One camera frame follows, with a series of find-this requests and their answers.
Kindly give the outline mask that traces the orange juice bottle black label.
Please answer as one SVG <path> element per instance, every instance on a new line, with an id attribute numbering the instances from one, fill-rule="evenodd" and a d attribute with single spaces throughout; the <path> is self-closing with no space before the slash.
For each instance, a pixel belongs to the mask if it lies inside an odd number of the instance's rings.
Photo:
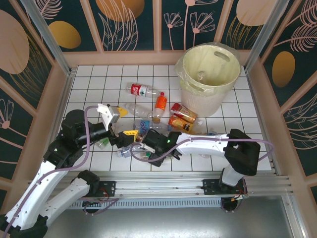
<path id="1" fill-rule="evenodd" d="M 168 124 L 172 126 L 175 130 L 188 134 L 201 134 L 203 132 L 203 122 L 200 119 L 195 119 L 193 123 L 190 123 L 176 115 L 172 115 L 169 119 Z"/>

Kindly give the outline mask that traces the red label water bottle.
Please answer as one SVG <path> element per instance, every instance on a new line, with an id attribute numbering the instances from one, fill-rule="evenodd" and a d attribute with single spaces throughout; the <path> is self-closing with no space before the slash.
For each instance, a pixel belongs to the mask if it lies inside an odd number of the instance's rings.
<path id="1" fill-rule="evenodd" d="M 152 88 L 148 85 L 129 83 L 127 84 L 125 91 L 131 95 L 136 95 L 144 98 L 157 98 L 158 96 L 164 96 L 162 91 Z"/>

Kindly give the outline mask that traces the clear bottle blue lettered label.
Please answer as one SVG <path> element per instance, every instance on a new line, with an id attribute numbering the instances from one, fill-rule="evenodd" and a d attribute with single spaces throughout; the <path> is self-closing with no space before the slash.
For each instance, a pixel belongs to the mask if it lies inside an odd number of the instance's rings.
<path id="1" fill-rule="evenodd" d="M 151 120 L 136 119 L 133 123 L 133 129 L 138 130 L 140 135 L 145 135 L 150 129 L 164 134 L 171 131 L 171 126 L 163 122 L 153 123 Z"/>

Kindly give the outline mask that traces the aluminium side rail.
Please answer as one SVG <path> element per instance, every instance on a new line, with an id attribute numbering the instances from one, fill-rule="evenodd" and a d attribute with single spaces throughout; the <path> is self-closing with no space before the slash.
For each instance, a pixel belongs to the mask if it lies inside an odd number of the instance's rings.
<path id="1" fill-rule="evenodd" d="M 64 112 L 65 112 L 65 109 L 67 106 L 68 97 L 70 95 L 72 84 L 74 82 L 76 70 L 77 70 L 76 67 L 72 67 L 70 69 L 69 74 L 66 76 L 65 83 L 64 83 L 63 89 L 61 91 L 60 99 L 59 99 L 58 104 L 57 104 L 55 116 L 53 117 L 50 133 L 49 133 L 49 136 L 47 138 L 46 145 L 45 145 L 44 154 L 48 151 L 49 145 L 55 140 L 55 138 L 57 137 L 57 135 L 59 133 L 62 118 L 63 118 Z"/>
<path id="2" fill-rule="evenodd" d="M 255 105 L 255 110 L 256 110 L 256 113 L 257 113 L 258 120 L 259 120 L 259 125 L 260 125 L 260 128 L 261 128 L 262 136 L 264 138 L 264 141 L 272 143 L 271 138 L 270 138 L 270 136 L 268 134 L 268 131 L 267 131 L 267 127 L 265 125 L 265 121 L 264 121 L 263 113 L 261 111 L 261 107 L 260 107 L 260 103 L 259 103 L 258 97 L 256 96 L 256 91 L 254 89 L 251 77 L 248 75 L 247 72 L 246 72 L 246 78 L 247 78 L 248 85 L 249 85 L 249 88 L 250 88 L 250 91 L 251 91 L 251 95 L 252 95 L 252 98 L 253 98 L 253 102 L 254 102 L 254 105 Z M 266 149 L 266 153 L 267 153 L 266 158 L 268 158 L 268 160 L 270 161 L 270 166 L 271 166 L 272 172 L 275 173 L 277 176 L 280 176 L 281 175 L 281 171 L 280 171 L 280 167 L 278 165 L 278 162 L 276 160 L 275 152 L 272 151 L 273 147 L 270 144 L 265 143 L 265 149 Z"/>

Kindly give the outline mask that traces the aluminium frame post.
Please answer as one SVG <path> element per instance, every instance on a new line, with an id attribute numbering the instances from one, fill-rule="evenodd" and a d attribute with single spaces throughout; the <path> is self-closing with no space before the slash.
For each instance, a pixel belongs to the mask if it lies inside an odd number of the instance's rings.
<path id="1" fill-rule="evenodd" d="M 250 54 L 245 63 L 245 73 L 249 74 L 255 62 L 257 61 L 261 51 L 263 50 L 265 44 L 269 40 L 270 35 L 277 26 L 279 20 L 281 19 L 283 13 L 285 12 L 290 0 L 277 0 L 275 3 L 267 21 L 262 27 L 255 43 L 250 51 Z"/>
<path id="2" fill-rule="evenodd" d="M 55 40 L 46 20 L 53 20 L 62 9 L 61 0 L 20 0 L 29 17 L 35 24 L 43 40 L 48 45 L 62 70 L 70 75 L 71 67 L 68 65 L 62 50 Z"/>

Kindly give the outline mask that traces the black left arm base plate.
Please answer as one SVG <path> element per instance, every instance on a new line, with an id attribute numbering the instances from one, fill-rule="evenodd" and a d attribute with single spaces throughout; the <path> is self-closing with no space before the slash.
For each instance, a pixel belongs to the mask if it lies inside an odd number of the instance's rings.
<path id="1" fill-rule="evenodd" d="M 116 190 L 116 181 L 102 180 L 92 184 L 89 192 L 84 197 L 114 197 Z"/>

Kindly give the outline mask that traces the bright green label bottle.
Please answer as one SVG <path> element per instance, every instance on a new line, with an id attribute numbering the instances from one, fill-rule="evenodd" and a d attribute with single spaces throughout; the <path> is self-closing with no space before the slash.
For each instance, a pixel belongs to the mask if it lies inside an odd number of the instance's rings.
<path id="1" fill-rule="evenodd" d="M 101 139 L 95 143 L 95 145 L 101 150 L 104 150 L 108 144 L 109 144 L 108 138 Z"/>

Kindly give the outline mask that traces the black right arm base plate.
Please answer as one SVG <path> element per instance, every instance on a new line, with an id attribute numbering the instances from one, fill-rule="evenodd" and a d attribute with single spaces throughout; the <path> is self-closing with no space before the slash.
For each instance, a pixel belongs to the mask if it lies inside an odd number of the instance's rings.
<path id="1" fill-rule="evenodd" d="M 204 179 L 200 188 L 204 191 L 204 195 L 247 194 L 243 178 L 238 181 L 236 186 L 226 185 L 220 179 Z"/>

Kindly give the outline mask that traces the cream plastic waste bin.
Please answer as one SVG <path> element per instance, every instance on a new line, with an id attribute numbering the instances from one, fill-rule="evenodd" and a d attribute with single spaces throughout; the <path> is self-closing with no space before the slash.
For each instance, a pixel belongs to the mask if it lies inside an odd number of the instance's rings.
<path id="1" fill-rule="evenodd" d="M 197 113 L 198 116 L 202 118 L 213 115 L 220 107 L 226 95 L 233 89 L 232 88 L 225 94 L 202 97 L 192 94 L 191 92 L 183 89 L 181 86 L 180 88 L 181 104 L 186 108 L 192 110 L 193 112 Z"/>

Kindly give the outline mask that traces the orange label brown cap bottle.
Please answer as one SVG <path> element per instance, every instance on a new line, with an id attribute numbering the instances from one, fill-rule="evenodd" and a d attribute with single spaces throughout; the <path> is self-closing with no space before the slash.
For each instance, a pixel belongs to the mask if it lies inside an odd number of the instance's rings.
<path id="1" fill-rule="evenodd" d="M 164 92 L 161 92 L 160 95 L 157 97 L 156 104 L 153 110 L 153 122 L 160 123 L 160 120 L 164 114 L 165 108 L 167 104 L 167 98 Z"/>

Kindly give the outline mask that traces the clear unlabelled bottle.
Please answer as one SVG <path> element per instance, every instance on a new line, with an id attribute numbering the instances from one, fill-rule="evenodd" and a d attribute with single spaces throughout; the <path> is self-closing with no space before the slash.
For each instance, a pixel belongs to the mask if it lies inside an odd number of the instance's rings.
<path id="1" fill-rule="evenodd" d="M 129 113 L 133 114 L 136 118 L 142 118 L 142 119 L 152 118 L 152 111 L 145 108 L 142 105 L 127 103 L 125 104 L 125 108 Z"/>

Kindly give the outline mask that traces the grey metal sheet panel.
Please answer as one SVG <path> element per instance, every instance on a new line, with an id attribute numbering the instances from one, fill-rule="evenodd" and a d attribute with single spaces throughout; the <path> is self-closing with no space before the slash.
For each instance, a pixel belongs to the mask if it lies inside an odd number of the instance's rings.
<path id="1" fill-rule="evenodd" d="M 219 208 L 109 209 L 97 216 L 63 212 L 44 238 L 302 238 L 280 207 L 248 213 Z"/>

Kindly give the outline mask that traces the aluminium mounting rail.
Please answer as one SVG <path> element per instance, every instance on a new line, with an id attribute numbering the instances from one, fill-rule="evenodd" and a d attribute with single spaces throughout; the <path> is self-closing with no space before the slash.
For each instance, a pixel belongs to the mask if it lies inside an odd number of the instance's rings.
<path id="1" fill-rule="evenodd" d="M 218 179 L 220 172 L 131 172 L 95 171 L 102 181 L 115 181 L 115 197 L 122 198 L 175 198 L 202 197 L 203 180 Z M 292 194 L 294 189 L 287 176 L 259 172 L 245 177 L 249 196 L 275 196 Z"/>

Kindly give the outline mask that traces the red yellow label tea bottle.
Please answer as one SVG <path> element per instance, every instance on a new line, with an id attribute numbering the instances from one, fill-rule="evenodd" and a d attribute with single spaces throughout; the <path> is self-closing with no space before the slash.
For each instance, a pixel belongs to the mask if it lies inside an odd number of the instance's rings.
<path id="1" fill-rule="evenodd" d="M 197 114 L 191 110 L 189 110 L 188 108 L 186 108 L 185 106 L 179 104 L 179 103 L 175 103 L 171 109 L 170 112 L 183 119 L 186 122 L 189 122 L 191 124 L 193 124 L 195 122 L 195 120 L 197 119 Z"/>

